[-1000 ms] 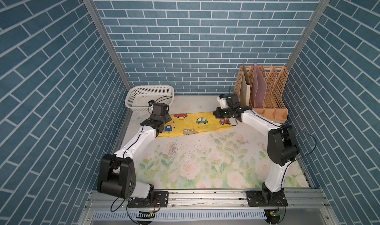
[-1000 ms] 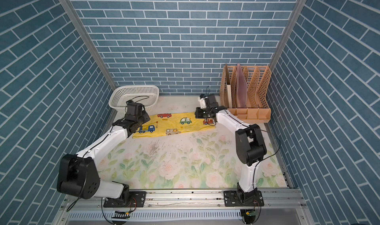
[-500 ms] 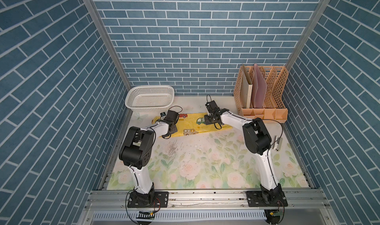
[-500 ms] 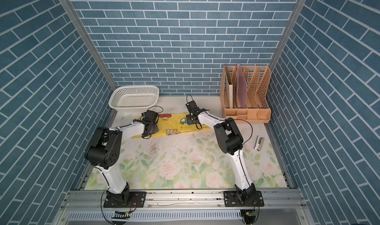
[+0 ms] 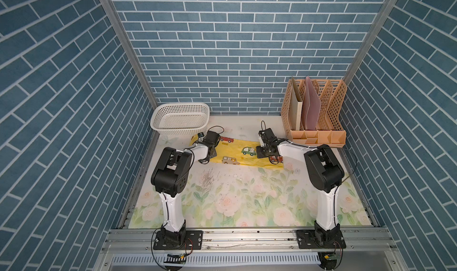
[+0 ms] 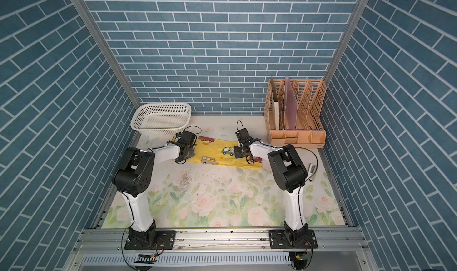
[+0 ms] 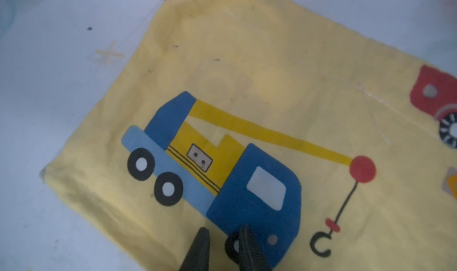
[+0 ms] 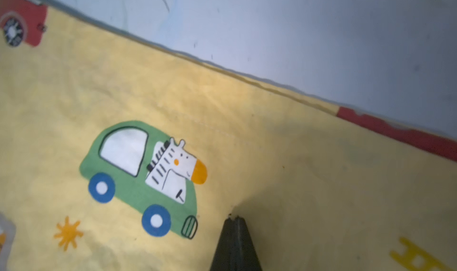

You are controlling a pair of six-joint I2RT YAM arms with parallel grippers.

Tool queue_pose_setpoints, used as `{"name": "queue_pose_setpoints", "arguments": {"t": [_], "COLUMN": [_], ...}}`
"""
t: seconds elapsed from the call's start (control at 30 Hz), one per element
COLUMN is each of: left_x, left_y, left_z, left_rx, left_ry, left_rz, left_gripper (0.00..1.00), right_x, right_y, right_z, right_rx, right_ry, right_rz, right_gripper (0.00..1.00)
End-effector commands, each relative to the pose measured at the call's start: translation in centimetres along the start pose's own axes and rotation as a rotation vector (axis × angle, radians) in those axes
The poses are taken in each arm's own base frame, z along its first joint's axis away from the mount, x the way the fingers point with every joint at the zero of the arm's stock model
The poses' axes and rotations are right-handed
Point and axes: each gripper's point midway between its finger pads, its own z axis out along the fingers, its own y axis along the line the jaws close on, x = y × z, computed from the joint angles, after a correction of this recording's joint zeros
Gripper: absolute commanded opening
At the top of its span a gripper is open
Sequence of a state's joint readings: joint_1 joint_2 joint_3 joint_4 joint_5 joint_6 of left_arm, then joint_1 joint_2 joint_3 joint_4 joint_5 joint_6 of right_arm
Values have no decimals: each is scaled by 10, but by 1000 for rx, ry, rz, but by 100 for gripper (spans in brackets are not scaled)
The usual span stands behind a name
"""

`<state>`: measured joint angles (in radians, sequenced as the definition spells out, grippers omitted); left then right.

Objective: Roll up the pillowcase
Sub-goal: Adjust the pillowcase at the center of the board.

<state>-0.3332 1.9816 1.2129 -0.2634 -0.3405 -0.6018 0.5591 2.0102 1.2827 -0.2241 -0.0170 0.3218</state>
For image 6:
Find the yellow cartoon pillowcase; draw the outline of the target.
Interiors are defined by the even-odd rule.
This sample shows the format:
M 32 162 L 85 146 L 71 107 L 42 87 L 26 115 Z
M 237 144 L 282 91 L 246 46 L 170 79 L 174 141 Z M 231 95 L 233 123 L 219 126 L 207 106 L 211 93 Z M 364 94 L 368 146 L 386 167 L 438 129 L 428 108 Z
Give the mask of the yellow cartoon pillowcase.
M 187 159 L 187 163 L 197 163 L 204 165 L 220 165 L 242 169 L 261 170 L 263 168 L 262 158 L 249 157 L 236 159 L 234 147 L 238 146 L 237 142 L 217 140 L 209 136 L 197 136 L 194 146 L 195 155 Z

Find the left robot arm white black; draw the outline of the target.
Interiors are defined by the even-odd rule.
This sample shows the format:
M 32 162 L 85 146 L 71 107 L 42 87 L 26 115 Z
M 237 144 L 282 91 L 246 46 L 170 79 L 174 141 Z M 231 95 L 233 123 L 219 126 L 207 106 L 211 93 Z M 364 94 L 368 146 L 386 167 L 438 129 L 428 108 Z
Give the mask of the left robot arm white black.
M 186 162 L 195 155 L 196 140 L 196 134 L 183 131 L 176 134 L 174 141 L 167 141 L 162 147 L 126 149 L 113 177 L 113 185 L 129 207 L 131 234 L 146 235 L 154 229 L 155 221 L 149 211 L 147 196 L 144 195 L 152 182 L 154 165 L 169 160 L 177 164 Z

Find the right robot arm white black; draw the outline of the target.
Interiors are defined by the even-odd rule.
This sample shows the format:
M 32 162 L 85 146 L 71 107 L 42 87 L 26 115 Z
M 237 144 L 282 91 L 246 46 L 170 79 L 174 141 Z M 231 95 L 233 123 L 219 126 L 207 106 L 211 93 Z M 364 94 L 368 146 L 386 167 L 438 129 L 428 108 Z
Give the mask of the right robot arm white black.
M 294 146 L 272 146 L 250 136 L 247 129 L 236 132 L 239 145 L 234 147 L 235 158 L 261 158 L 269 163 L 277 186 L 284 192 L 285 231 L 294 239 L 308 233 L 304 216 L 303 190 L 308 171 Z

